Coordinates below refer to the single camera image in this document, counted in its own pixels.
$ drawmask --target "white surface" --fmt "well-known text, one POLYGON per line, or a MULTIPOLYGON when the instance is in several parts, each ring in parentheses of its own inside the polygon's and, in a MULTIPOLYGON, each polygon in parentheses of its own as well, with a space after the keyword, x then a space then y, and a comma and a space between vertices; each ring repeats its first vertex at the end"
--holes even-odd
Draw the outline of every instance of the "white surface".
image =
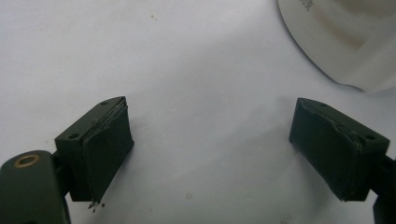
POLYGON ((297 43, 327 75, 365 91, 396 85, 396 1, 279 0, 297 43))
POLYGON ((373 223, 375 195, 339 202, 288 135, 302 96, 396 139, 396 90, 331 81, 276 0, 0 5, 0 163, 127 97, 134 152, 104 208, 67 196, 73 223, 373 223))

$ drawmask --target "mounting hole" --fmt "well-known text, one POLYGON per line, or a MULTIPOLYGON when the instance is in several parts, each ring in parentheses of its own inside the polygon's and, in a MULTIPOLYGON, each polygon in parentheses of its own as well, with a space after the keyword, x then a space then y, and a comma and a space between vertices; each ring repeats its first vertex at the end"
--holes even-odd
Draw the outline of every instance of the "mounting hole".
POLYGON ((72 134, 69 135, 69 139, 75 139, 77 137, 79 137, 78 133, 72 133, 72 134))
POLYGON ((40 159, 40 157, 36 154, 27 155, 27 156, 20 157, 19 159, 17 159, 14 162, 14 166, 17 168, 27 167, 27 166, 35 164, 39 159, 40 159))
POLYGON ((375 140, 375 137, 374 136, 372 136, 372 135, 366 135, 366 136, 364 136, 366 139, 368 139, 368 140, 375 140))

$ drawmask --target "dark green plastic part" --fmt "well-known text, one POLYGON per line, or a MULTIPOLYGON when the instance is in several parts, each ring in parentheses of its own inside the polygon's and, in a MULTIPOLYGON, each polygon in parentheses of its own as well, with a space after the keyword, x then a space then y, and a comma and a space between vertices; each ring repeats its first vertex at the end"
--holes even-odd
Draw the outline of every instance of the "dark green plastic part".
POLYGON ((321 102, 299 98, 290 131, 298 148, 343 201, 364 201, 389 140, 321 102))
POLYGON ((96 105, 56 139, 59 158, 71 170, 75 202, 101 202, 134 141, 125 97, 96 105))
POLYGON ((4 163, 0 183, 0 223, 70 223, 47 151, 26 152, 4 163))

